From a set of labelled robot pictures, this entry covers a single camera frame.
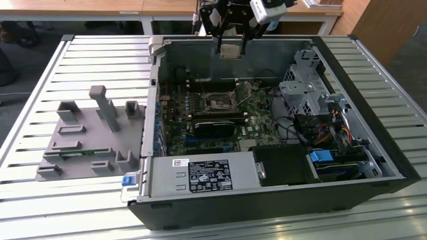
black label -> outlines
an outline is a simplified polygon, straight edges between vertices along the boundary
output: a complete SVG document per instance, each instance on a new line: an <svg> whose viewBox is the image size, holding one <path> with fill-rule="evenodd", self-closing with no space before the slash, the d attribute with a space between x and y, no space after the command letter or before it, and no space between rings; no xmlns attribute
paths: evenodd
<svg viewBox="0 0 427 240"><path fill-rule="evenodd" d="M228 160L190 162L188 180L192 193L232 190Z"/></svg>

table leg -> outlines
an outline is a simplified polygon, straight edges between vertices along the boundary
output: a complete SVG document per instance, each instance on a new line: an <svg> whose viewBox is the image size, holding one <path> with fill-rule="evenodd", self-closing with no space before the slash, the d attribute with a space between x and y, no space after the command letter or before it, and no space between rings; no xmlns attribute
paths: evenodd
<svg viewBox="0 0 427 240"><path fill-rule="evenodd" d="M319 30L319 35L330 35L331 34L336 19L338 19L338 16L330 16L324 20L322 27L320 27L320 30Z"/></svg>
<svg viewBox="0 0 427 240"><path fill-rule="evenodd" d="M152 16L142 16L140 17L140 23L142 23L144 35L154 35L152 22L154 22Z"/></svg>

barcode sticker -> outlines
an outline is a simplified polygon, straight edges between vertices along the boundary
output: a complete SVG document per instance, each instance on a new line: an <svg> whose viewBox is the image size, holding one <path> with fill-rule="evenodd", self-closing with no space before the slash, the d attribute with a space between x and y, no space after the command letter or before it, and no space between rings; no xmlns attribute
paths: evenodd
<svg viewBox="0 0 427 240"><path fill-rule="evenodd" d="M174 159L172 167L187 167L188 166L188 158L184 159Z"/></svg>

motherboard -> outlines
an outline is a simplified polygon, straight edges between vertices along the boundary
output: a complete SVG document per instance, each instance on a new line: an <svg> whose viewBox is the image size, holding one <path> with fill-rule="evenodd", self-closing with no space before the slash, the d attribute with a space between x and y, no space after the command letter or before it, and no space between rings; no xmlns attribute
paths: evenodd
<svg viewBox="0 0 427 240"><path fill-rule="evenodd" d="M246 152L254 146L279 145L270 111L272 89L259 80L166 84L159 115L167 156Z"/></svg>

metal rail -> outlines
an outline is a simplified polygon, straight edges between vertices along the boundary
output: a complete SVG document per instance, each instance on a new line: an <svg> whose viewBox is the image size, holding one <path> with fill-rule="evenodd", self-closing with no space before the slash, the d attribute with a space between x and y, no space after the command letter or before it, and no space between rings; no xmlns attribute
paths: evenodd
<svg viewBox="0 0 427 240"><path fill-rule="evenodd" d="M120 176L33 181L60 100L78 99L80 108L95 107L90 87L103 84L116 106L128 100L147 102L148 37L76 36L61 41L0 150L0 239L371 240L426 235L426 114L358 41L336 36L323 40L423 177L420 182L346 211L150 231L120 200Z"/></svg>

